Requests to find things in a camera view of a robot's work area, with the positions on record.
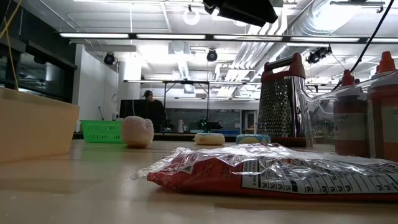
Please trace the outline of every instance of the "green basket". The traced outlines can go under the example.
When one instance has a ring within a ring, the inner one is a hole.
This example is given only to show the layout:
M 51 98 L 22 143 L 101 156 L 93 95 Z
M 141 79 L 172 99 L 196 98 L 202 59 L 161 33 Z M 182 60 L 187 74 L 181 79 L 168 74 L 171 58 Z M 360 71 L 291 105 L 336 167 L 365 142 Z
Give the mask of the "green basket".
M 121 121 L 81 121 L 85 141 L 95 143 L 123 143 L 121 124 Z

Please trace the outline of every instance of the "wooden countertop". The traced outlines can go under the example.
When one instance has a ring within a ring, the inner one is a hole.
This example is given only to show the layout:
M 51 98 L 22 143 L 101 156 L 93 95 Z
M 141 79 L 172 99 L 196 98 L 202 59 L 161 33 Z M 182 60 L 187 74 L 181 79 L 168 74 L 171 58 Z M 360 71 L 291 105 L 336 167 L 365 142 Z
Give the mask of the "wooden countertop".
M 177 194 L 137 170 L 192 142 L 148 149 L 74 140 L 68 155 L 0 165 L 0 223 L 396 223 L 398 204 Z

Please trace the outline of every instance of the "person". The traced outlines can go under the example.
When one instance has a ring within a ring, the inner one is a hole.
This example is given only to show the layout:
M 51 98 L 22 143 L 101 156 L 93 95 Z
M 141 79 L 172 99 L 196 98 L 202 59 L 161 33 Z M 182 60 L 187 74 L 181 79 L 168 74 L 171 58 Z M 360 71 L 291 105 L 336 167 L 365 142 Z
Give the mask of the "person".
M 166 112 L 163 103 L 159 100 L 155 100 L 154 94 L 150 90 L 145 91 L 144 97 L 147 100 L 147 118 L 154 124 L 154 131 L 160 132 L 166 120 Z

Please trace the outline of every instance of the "red chip bag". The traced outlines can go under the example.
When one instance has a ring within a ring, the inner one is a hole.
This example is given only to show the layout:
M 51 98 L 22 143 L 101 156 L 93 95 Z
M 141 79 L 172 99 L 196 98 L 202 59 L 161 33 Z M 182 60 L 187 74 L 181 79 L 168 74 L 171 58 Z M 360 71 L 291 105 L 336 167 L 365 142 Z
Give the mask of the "red chip bag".
M 398 164 L 278 144 L 178 148 L 133 179 L 188 192 L 310 200 L 398 201 Z

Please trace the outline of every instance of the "ceiling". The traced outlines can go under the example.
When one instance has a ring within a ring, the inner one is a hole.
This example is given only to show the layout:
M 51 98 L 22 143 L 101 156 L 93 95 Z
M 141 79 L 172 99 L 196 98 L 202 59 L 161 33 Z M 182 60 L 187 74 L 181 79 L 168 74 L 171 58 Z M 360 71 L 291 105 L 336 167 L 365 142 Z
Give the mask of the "ceiling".
M 310 2 L 296 0 L 297 6 L 285 9 L 287 22 L 292 19 Z M 214 19 L 208 15 L 203 6 L 192 9 L 200 14 L 198 24 L 188 25 L 183 17 L 187 3 L 148 4 L 112 4 L 104 2 L 76 2 L 75 0 L 30 0 L 24 1 L 24 7 L 61 32 L 154 32 L 154 33 L 203 33 L 203 34 L 247 34 L 251 26 L 240 27 L 233 21 Z M 398 2 L 394 3 L 389 15 L 381 26 L 378 36 L 398 36 Z M 353 13 L 352 18 L 335 30 L 332 35 L 338 36 L 370 36 L 379 22 L 382 13 L 376 13 L 377 8 L 360 8 Z M 333 19 L 322 23 L 333 23 Z M 97 45 L 135 45 L 142 55 L 144 64 L 142 74 L 150 77 L 155 74 L 171 74 L 178 69 L 175 55 L 169 55 L 171 41 L 147 40 L 92 40 L 87 49 Z M 190 46 L 215 48 L 218 62 L 207 62 L 206 52 L 197 52 L 187 56 L 190 70 L 214 71 L 217 63 L 226 60 L 233 61 L 241 48 L 241 42 L 190 42 Z M 306 62 L 306 75 L 314 83 L 335 83 L 335 77 L 342 73 L 343 67 L 351 68 L 363 45 L 332 44 L 333 54 L 320 63 L 309 65 Z M 370 70 L 380 60 L 381 52 L 390 50 L 398 56 L 396 45 L 371 45 L 365 54 L 363 63 L 356 69 L 356 76 L 367 79 Z

